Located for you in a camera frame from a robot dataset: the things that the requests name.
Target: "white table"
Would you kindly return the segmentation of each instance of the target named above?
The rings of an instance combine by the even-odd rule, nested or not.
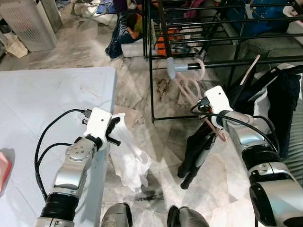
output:
[[[116,70],[110,67],[0,72],[0,152],[13,163],[0,195],[0,227],[32,227],[40,216],[44,200],[36,184],[34,155],[44,128],[73,108],[99,106],[112,112],[115,86]],[[41,150],[83,136],[82,116],[70,113],[62,118],[46,134]],[[40,167],[46,192],[64,161],[65,149],[54,148]],[[104,151],[95,155],[75,226],[99,226],[106,155]]]

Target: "black metal rack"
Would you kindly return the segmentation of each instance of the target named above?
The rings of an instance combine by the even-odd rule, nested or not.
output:
[[[154,116],[154,94],[153,94],[153,70],[164,69],[164,68],[152,68],[152,61],[157,59],[166,59],[168,57],[173,58],[190,58],[195,56],[201,56],[203,52],[207,52],[211,46],[225,46],[234,45],[233,40],[237,41],[236,50],[234,53],[233,60],[228,61],[213,61],[205,62],[205,68],[218,68],[218,67],[231,67],[231,72],[229,75],[228,85],[229,87],[232,83],[232,77],[236,66],[250,65],[254,59],[248,60],[238,60],[237,56],[240,51],[240,43],[247,39],[258,39],[258,38],[276,38],[276,37],[298,37],[303,36],[303,32],[299,34],[278,34],[278,35],[255,35],[255,36],[244,36],[244,27],[249,22],[259,22],[259,21],[296,21],[302,20],[302,15],[300,17],[282,17],[282,18],[259,18],[253,19],[248,18],[247,12],[244,12],[243,19],[240,20],[229,20],[226,19],[227,11],[230,8],[245,8],[243,5],[232,5],[233,0],[222,0],[218,6],[210,7],[197,7],[197,8],[182,8],[182,7],[166,7],[167,3],[172,2],[182,2],[182,0],[144,0],[143,1],[143,47],[144,56],[149,60],[150,67],[150,86],[151,86],[151,119],[152,122],[156,120],[166,120],[166,119],[181,119],[181,118],[192,118],[196,117],[194,115],[190,116],[175,116],[175,117],[157,117]],[[158,3],[159,7],[153,9],[152,3]],[[250,7],[281,7],[281,6],[293,6],[298,7],[295,0],[289,0],[287,4],[251,4]],[[216,10],[214,16],[197,16],[194,18],[185,19],[183,18],[183,13],[189,10]],[[152,45],[152,19],[156,22],[154,26],[157,35],[157,44],[164,44],[165,54],[163,55],[153,55],[152,49],[155,45]],[[241,23],[241,29],[239,36],[229,36],[228,32],[225,30],[223,24],[231,23]],[[182,30],[191,28],[202,28],[203,31],[200,32],[182,32],[182,33],[171,33],[169,31],[178,30],[181,27]],[[215,37],[215,34],[224,34],[225,37]],[[184,35],[199,35],[197,38],[186,39]],[[181,39],[171,39],[171,37],[181,37]],[[175,53],[176,49],[184,47],[176,47],[177,44],[188,44],[188,43],[198,43],[198,45],[189,46],[186,48],[194,49],[200,47],[199,52],[188,52],[188,53]],[[257,64],[269,64],[269,63],[283,63],[283,62],[298,62],[303,61],[303,56],[285,56],[285,57],[272,57],[272,58],[261,58]],[[200,66],[197,64],[192,69],[199,69]]]

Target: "black cable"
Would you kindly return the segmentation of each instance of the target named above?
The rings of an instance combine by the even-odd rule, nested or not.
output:
[[[248,123],[245,123],[243,121],[240,121],[238,119],[235,119],[235,118],[232,118],[232,117],[228,117],[228,116],[224,116],[224,115],[219,115],[219,114],[214,114],[214,113],[203,113],[203,112],[195,112],[193,111],[198,105],[194,105],[192,108],[190,108],[190,111],[192,114],[202,114],[202,115],[205,115],[205,116],[214,116],[214,117],[221,117],[221,118],[224,118],[226,120],[230,120],[230,121],[233,121],[233,122],[236,122],[236,123],[239,123],[239,124],[242,124],[250,129],[252,129],[253,131],[256,131],[257,133],[259,133],[261,136],[264,137],[264,139],[270,144],[270,146],[273,148],[273,150],[275,150],[276,153],[279,153],[278,150],[276,149],[275,145],[273,144],[273,142],[267,137],[267,135],[262,132],[261,130],[257,129],[256,127],[248,124]]]
[[[50,145],[48,148],[46,148],[43,153],[41,154],[39,160],[38,160],[38,168],[40,167],[40,164],[42,162],[42,159],[43,157],[46,155],[46,153],[52,149],[53,147],[56,147],[56,146],[70,146],[71,144],[70,143],[54,143],[52,145]]]
[[[255,227],[258,227],[258,220],[256,217],[255,217]]]
[[[44,131],[42,132],[41,136],[40,136],[40,139],[38,141],[38,144],[37,144],[37,148],[36,148],[36,152],[35,152],[35,159],[34,159],[34,164],[35,164],[35,173],[36,173],[36,181],[37,181],[37,184],[40,188],[40,191],[42,192],[42,195],[43,195],[43,198],[44,200],[47,199],[47,194],[45,192],[45,189],[44,189],[44,186],[42,184],[42,180],[41,180],[41,176],[40,176],[40,173],[39,173],[39,164],[38,164],[38,155],[39,155],[39,150],[40,150],[40,147],[41,147],[41,143],[42,143],[42,140],[43,140],[43,137],[44,135],[46,134],[47,130],[49,130],[49,128],[55,124],[58,120],[60,120],[62,117],[64,117],[65,115],[71,113],[71,112],[80,112],[80,113],[83,113],[85,112],[85,110],[80,110],[80,109],[72,109],[72,110],[68,110],[64,113],[62,113],[59,117],[57,117],[55,120],[53,120],[45,129]]]
[[[260,118],[260,119],[262,119],[266,122],[266,124],[270,128],[271,134],[273,134],[273,137],[274,137],[274,140],[275,140],[275,143],[276,143],[276,149],[280,153],[280,144],[279,144],[278,137],[276,136],[276,131],[275,131],[275,127],[274,127],[273,123],[270,120],[268,120],[266,117],[263,117],[263,116],[260,116],[260,115],[253,116],[253,118]]]

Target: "purple cloth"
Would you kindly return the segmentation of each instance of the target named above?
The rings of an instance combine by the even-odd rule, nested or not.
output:
[[[191,8],[199,7],[205,1],[206,0],[192,0],[190,7]],[[197,14],[198,14],[198,10],[189,10],[186,13],[184,13],[184,18],[193,18],[197,16]]]

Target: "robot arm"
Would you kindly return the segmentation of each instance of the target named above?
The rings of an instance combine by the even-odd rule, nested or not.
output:
[[[248,123],[254,118],[233,111],[220,86],[205,92],[213,113]],[[230,135],[248,171],[255,216],[265,226],[298,227],[303,223],[303,189],[269,143],[254,130],[221,117],[212,123]]]
[[[45,207],[35,227],[73,227],[75,210],[94,155],[107,146],[111,113],[94,108],[87,123],[85,138],[69,146],[58,170]]]

